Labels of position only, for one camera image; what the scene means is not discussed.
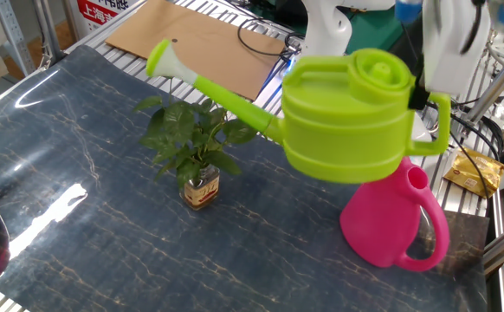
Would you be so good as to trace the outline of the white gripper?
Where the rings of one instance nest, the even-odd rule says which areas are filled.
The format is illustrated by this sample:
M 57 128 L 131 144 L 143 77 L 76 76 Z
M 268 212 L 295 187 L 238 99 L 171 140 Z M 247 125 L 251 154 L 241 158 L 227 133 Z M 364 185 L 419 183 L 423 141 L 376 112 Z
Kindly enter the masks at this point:
M 471 0 L 425 0 L 422 20 L 425 88 L 465 93 L 488 39 L 488 6 L 476 6 Z M 425 108 L 430 97 L 425 88 L 413 88 L 409 109 Z

